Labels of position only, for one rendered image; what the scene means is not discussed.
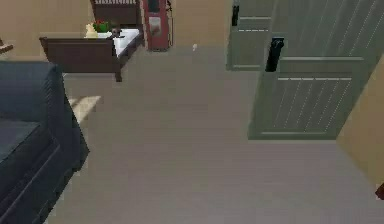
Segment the cream human shaped figure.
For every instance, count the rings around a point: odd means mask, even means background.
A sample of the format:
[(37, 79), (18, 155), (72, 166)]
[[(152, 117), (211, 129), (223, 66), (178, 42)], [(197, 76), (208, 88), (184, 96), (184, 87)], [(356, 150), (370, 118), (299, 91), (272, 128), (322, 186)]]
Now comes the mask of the cream human shaped figure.
[(92, 24), (87, 24), (86, 25), (86, 35), (85, 35), (85, 37), (86, 38), (97, 38), (98, 37), (98, 33), (96, 32), (96, 30), (94, 29)]

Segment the grey green room door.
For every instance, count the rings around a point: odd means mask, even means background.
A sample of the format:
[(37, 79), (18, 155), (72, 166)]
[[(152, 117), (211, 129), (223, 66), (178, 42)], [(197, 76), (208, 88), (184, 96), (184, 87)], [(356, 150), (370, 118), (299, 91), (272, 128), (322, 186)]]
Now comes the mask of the grey green room door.
[(264, 63), (275, 0), (232, 0), (239, 5), (236, 27), (229, 31), (227, 68), (232, 71), (258, 71)]
[(276, 0), (265, 50), (248, 138), (334, 140), (384, 54), (384, 0)]

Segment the red and green plant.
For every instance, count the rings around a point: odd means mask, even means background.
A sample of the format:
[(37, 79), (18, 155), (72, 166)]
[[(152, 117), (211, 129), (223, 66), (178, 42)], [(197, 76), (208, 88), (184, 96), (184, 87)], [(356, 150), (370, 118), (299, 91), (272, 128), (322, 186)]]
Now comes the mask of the red and green plant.
[(102, 20), (96, 20), (93, 23), (93, 27), (98, 33), (106, 33), (109, 31), (109, 22), (108, 21), (102, 21)]

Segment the dark blue sofa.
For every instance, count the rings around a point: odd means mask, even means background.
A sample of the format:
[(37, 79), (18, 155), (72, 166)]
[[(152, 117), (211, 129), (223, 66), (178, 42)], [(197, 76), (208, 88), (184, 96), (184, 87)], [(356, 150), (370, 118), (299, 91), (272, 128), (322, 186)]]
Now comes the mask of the dark blue sofa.
[(43, 224), (88, 153), (61, 69), (0, 61), (0, 224)]

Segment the dark brown wooden bed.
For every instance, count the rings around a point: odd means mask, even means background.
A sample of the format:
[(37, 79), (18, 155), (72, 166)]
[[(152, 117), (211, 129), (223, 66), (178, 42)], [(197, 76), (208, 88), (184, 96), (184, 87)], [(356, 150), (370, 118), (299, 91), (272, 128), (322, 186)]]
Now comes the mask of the dark brown wooden bed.
[(144, 44), (140, 0), (90, 0), (97, 20), (112, 22), (121, 29), (118, 38), (111, 32), (98, 38), (40, 37), (49, 62), (57, 64), (64, 73), (113, 73), (122, 81), (121, 70)]

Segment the red tall cabinet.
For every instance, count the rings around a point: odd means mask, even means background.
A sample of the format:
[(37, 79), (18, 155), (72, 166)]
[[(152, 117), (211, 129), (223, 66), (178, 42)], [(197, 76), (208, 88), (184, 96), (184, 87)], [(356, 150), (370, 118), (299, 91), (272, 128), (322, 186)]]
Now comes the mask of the red tall cabinet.
[(173, 41), (171, 0), (142, 0), (149, 51), (167, 51)]

